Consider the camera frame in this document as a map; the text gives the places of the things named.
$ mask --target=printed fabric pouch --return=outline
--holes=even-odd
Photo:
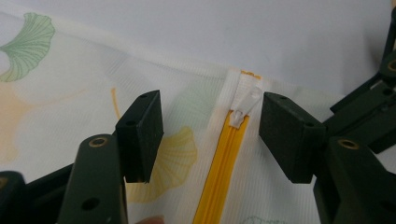
[[[319,120],[340,96],[7,3],[0,21],[1,171],[29,183],[73,163],[84,139],[160,90],[164,136],[150,182],[126,184],[129,223],[319,223],[313,185],[292,185],[258,135],[262,96],[286,95]]]

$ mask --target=yellow zipper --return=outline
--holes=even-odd
[[[245,71],[241,73],[261,79],[253,73]],[[212,224],[219,223],[221,220],[222,210],[227,198],[231,175],[233,173],[233,166],[249,121],[249,116],[244,116],[239,129],[237,129],[230,125],[232,113],[233,111],[230,110],[224,122],[215,156],[201,195],[201,200],[192,222],[193,224]]]

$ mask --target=zipper pull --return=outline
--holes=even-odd
[[[229,125],[239,129],[245,116],[250,112],[251,108],[257,104],[262,98],[262,90],[258,87],[251,88],[241,102],[236,106],[233,113],[231,113]]]

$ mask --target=zipper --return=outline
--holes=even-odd
[[[242,75],[249,75],[255,77],[255,79],[260,79],[260,77],[251,73],[242,72]],[[233,174],[233,166],[245,131],[247,130],[249,121],[248,112],[262,98],[262,90],[258,87],[253,86],[249,87],[248,91],[246,88],[242,91],[244,91],[242,100],[237,105],[232,106],[223,124],[201,200],[192,222],[194,224],[220,222]]]

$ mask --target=zipper slider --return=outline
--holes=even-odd
[[[247,113],[250,112],[251,108],[253,108],[261,98],[262,90],[258,87],[251,88],[231,114],[229,125],[239,129]]]

